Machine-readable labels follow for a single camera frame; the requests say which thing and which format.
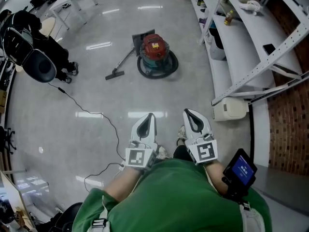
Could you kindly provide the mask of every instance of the red brick wall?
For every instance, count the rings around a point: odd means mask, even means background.
[[[289,35],[298,19],[282,0],[269,0],[267,8]],[[309,37],[294,49],[303,72],[309,70]],[[289,80],[274,74],[276,85]],[[270,120],[269,167],[309,175],[309,82],[268,99]]]

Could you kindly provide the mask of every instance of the gray polished floor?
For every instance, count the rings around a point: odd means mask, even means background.
[[[212,120],[211,69],[205,46],[197,43],[201,31],[190,0],[98,1],[94,6],[92,0],[78,0],[87,24],[68,8],[70,14],[65,16],[70,30],[59,26],[53,32],[56,40],[62,38],[59,43],[69,50],[69,59],[79,63],[80,71],[69,85],[58,80],[52,84],[63,88],[84,109],[103,112],[111,119],[118,130],[120,154],[124,156],[133,124],[153,112],[157,141],[172,155],[185,108],[209,118],[224,163],[240,147],[248,152],[248,117],[220,123]],[[122,67],[125,75],[106,81],[105,76],[130,50],[131,35],[150,29],[169,43],[178,58],[178,70],[168,78],[149,80],[139,74],[137,58],[130,56]],[[109,46],[87,50],[106,42]],[[16,131],[13,167],[28,170],[16,178],[34,176],[48,182],[49,195],[63,208],[84,200],[87,175],[99,173],[110,162],[121,162],[115,131],[107,119],[89,117],[65,94],[25,73],[15,77],[8,126]],[[89,179],[93,186],[105,186],[117,172],[118,167],[111,166]]]

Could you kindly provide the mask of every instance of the small screen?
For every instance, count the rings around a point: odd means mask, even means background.
[[[242,156],[237,159],[235,165],[232,167],[232,170],[244,185],[247,185],[253,175],[252,168]]]

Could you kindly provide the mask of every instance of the office chair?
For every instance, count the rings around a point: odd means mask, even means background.
[[[71,232],[74,219],[77,212],[81,208],[82,203],[75,203],[71,205],[56,222],[56,225],[52,227],[49,232]]]
[[[55,78],[55,64],[44,52],[33,48],[33,38],[26,29],[20,33],[14,28],[8,28],[2,39],[2,46],[4,54],[14,64],[22,66],[36,81],[48,83]]]
[[[16,150],[16,147],[14,147],[12,144],[12,140],[11,140],[12,134],[15,134],[14,130],[11,130],[11,128],[8,128],[7,131],[5,131],[4,128],[0,126],[0,147],[1,147],[0,150],[5,148],[11,155],[13,154],[13,152],[11,151],[11,147],[14,150]]]

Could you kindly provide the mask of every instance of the green shirt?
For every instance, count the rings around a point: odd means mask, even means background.
[[[239,205],[220,196],[207,181],[202,166],[168,159],[155,164],[134,192],[121,203],[99,189],[92,189],[79,210],[74,232],[86,232],[104,207],[112,232],[241,232]],[[264,218],[271,231],[269,209],[253,189],[245,198]]]

